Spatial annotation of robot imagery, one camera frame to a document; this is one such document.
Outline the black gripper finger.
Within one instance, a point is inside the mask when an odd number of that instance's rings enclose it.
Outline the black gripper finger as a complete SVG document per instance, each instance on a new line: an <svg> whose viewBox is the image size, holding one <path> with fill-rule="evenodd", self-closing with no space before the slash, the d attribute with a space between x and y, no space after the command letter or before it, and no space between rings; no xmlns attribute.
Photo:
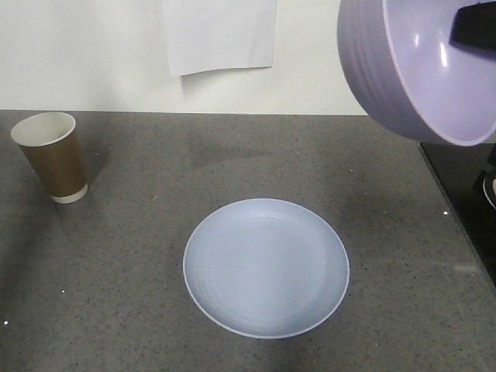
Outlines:
<svg viewBox="0 0 496 372"><path fill-rule="evenodd" d="M453 19L450 44L483 55L495 55L495 1L458 8Z"/></svg>

